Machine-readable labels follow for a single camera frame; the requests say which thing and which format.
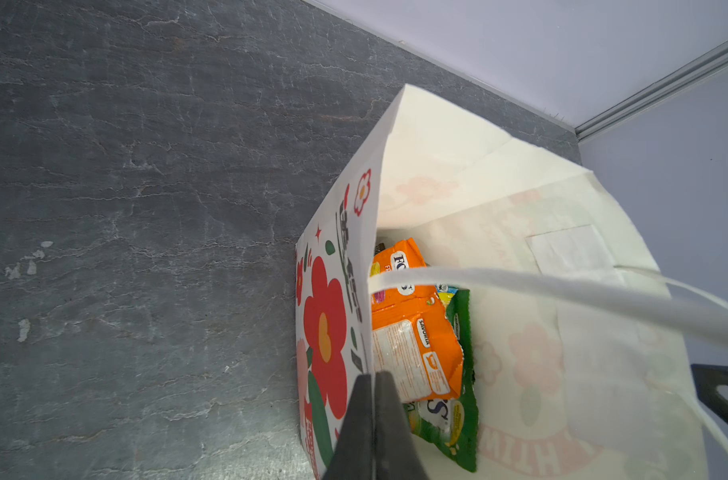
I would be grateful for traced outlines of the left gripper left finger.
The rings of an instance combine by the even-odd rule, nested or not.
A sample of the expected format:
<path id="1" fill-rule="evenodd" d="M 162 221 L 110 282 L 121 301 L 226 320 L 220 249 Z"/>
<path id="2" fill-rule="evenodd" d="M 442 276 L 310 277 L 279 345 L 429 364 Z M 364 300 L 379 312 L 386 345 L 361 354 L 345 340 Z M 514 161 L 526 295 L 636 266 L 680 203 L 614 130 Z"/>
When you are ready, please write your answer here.
<path id="1" fill-rule="evenodd" d="M 323 480 L 370 480 L 374 471 L 374 393 L 370 374 L 357 377 L 342 431 Z"/>

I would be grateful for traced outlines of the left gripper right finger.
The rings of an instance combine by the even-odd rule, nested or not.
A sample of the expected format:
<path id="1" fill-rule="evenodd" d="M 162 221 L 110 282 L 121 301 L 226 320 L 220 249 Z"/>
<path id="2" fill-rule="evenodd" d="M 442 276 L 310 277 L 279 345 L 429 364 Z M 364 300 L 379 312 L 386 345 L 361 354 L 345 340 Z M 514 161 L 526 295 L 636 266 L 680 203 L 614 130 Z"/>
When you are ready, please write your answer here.
<path id="1" fill-rule="evenodd" d="M 412 440 L 394 377 L 386 371 L 375 376 L 374 478 L 429 479 Z"/>

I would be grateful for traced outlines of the green snack packet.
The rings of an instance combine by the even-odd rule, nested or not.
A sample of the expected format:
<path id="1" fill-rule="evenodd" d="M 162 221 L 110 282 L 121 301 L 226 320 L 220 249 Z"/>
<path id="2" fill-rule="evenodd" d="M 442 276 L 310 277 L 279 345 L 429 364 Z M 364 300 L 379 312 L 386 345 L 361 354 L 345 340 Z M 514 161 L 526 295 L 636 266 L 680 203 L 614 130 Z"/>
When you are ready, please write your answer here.
<path id="1" fill-rule="evenodd" d="M 432 399 L 425 399 L 425 400 L 419 400 L 412 403 L 407 403 L 404 405 L 404 410 L 406 412 L 408 422 L 410 424 L 410 430 L 411 433 L 419 438 L 421 438 L 418 434 L 414 433 L 415 428 L 419 428 L 418 424 L 420 423 L 419 415 L 417 413 L 417 407 L 416 404 L 421 401 L 426 400 L 452 400 L 457 399 L 461 395 L 462 391 L 462 372 L 463 372 L 463 365 L 464 365 L 464 353 L 463 349 L 460 346 L 459 341 L 457 340 L 455 333 L 453 331 L 453 327 L 451 326 L 447 314 L 447 307 L 445 306 L 445 303 L 442 301 L 445 309 L 445 321 L 442 325 L 442 332 L 444 334 L 450 333 L 450 336 L 444 336 L 441 338 L 441 344 L 446 345 L 452 349 L 452 352 L 454 354 L 461 353 L 462 359 L 457 367 L 449 369 L 447 372 L 450 374 L 449 380 L 450 380 L 450 392 L 447 394 L 444 394 L 438 398 L 432 398 Z M 434 445 L 437 447 L 439 451 L 441 451 L 447 458 L 455 462 L 460 468 L 468 471 L 468 472 L 476 472 L 478 470 L 478 460 L 477 460 L 477 449 L 478 449 L 478 434 L 479 434 L 479 406 L 478 401 L 476 398 L 477 407 L 478 407 L 478 428 L 477 428 L 477 437 L 474 445 L 471 447 L 471 450 L 469 453 L 460 453 L 458 456 L 451 455 L 447 450 L 444 448 L 437 447 L 433 443 L 427 441 L 428 443 Z"/>

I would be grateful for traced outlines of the orange snack packet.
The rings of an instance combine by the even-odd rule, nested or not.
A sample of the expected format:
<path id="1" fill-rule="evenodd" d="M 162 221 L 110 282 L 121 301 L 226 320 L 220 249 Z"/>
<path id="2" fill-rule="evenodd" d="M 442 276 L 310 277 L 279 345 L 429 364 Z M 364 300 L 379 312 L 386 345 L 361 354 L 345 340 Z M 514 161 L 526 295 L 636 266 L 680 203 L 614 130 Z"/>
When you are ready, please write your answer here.
<path id="1" fill-rule="evenodd" d="M 434 285 L 407 284 L 371 295 L 375 367 L 390 372 L 403 403 L 450 392 L 462 354 L 441 344 L 445 309 Z"/>

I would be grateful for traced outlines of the white flower paper bag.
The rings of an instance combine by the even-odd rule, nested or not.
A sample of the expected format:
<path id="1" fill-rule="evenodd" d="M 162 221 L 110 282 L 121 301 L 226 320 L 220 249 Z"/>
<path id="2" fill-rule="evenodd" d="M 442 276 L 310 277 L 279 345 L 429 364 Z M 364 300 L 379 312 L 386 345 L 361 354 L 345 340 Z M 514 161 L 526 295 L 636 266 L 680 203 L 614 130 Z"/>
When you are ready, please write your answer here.
<path id="1" fill-rule="evenodd" d="M 674 299 L 594 173 L 426 90 L 401 89 L 297 242 L 300 438 L 329 467 L 360 375 L 371 295 L 471 292 L 474 473 L 413 435 L 431 479 L 705 479 L 686 334 L 728 346 L 728 302 Z"/>

